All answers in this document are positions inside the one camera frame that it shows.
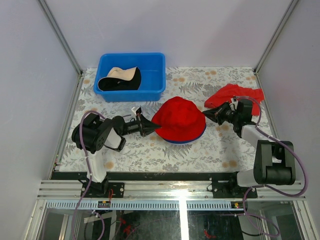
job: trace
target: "white wall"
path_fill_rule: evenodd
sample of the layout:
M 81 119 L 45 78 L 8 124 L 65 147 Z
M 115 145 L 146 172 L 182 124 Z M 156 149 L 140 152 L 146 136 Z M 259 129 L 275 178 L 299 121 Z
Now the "white wall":
M 291 0 L 47 0 L 82 68 L 163 52 L 169 67 L 252 66 Z
M 308 202 L 320 231 L 319 0 L 300 1 L 259 76 L 279 136 L 293 142 L 308 170 Z
M 0 1 L 0 238 L 20 240 L 77 75 L 35 0 Z

